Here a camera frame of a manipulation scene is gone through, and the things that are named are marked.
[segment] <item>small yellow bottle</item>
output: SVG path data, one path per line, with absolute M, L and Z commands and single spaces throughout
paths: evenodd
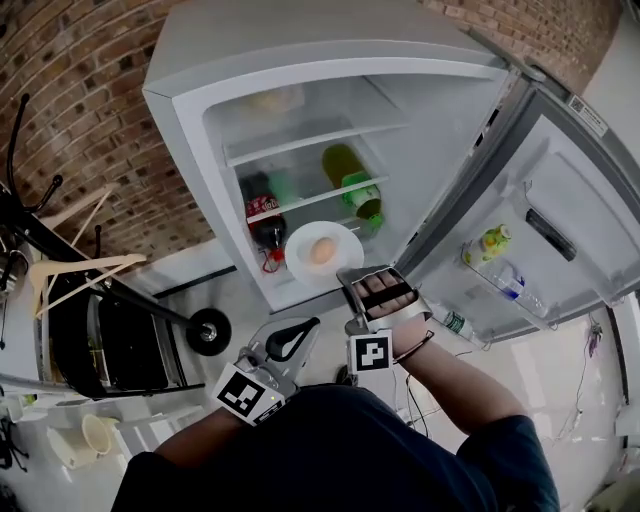
M 511 242 L 511 231 L 506 224 L 500 224 L 490 229 L 475 240 L 462 255 L 464 262 L 473 268 L 478 268 L 488 263 L 493 258 L 503 254 Z

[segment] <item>green bottle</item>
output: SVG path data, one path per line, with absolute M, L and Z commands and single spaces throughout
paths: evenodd
M 356 154 L 346 144 L 329 146 L 322 155 L 322 167 L 336 189 L 356 185 L 371 179 Z M 382 226 L 380 190 L 369 185 L 342 194 L 342 199 L 356 217 L 369 222 L 374 230 Z

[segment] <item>black chair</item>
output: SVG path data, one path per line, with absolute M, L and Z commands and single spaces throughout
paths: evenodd
M 29 458 L 29 454 L 23 452 L 14 444 L 11 437 L 11 428 L 15 426 L 16 424 L 9 418 L 0 418 L 0 468 L 9 469 L 13 466 L 13 459 L 15 459 L 18 467 L 26 473 L 27 468 L 20 462 L 18 454 L 25 459 Z
M 18 505 L 18 499 L 11 488 L 0 482 L 0 510 L 2 512 L 20 512 L 22 509 Z

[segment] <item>wristband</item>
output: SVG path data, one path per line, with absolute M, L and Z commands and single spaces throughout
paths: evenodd
M 401 363 L 402 361 L 407 360 L 409 357 L 415 354 L 418 350 L 420 350 L 424 345 L 426 345 L 427 341 L 433 338 L 433 336 L 434 336 L 433 331 L 427 331 L 427 335 L 422 339 L 422 341 L 420 341 L 416 346 L 407 350 L 404 354 L 400 355 L 399 357 L 396 357 L 393 364 L 398 364 L 398 363 Z

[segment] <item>refrigerator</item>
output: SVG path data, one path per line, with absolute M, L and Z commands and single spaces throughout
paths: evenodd
M 191 0 L 169 14 L 143 93 L 204 218 L 275 316 L 345 302 L 337 285 L 268 266 L 248 222 L 277 215 L 288 235 L 348 227 L 365 266 L 395 266 L 485 343 L 555 329 L 640 281 L 640 168 L 606 122 L 541 66 L 418 3 Z M 367 171 L 350 186 L 380 191 L 378 230 L 326 175 L 334 144 Z M 256 173 L 285 185 L 276 208 L 247 217 L 240 184 Z M 522 278 L 515 300 L 461 259 L 501 224 L 512 239 L 492 264 Z

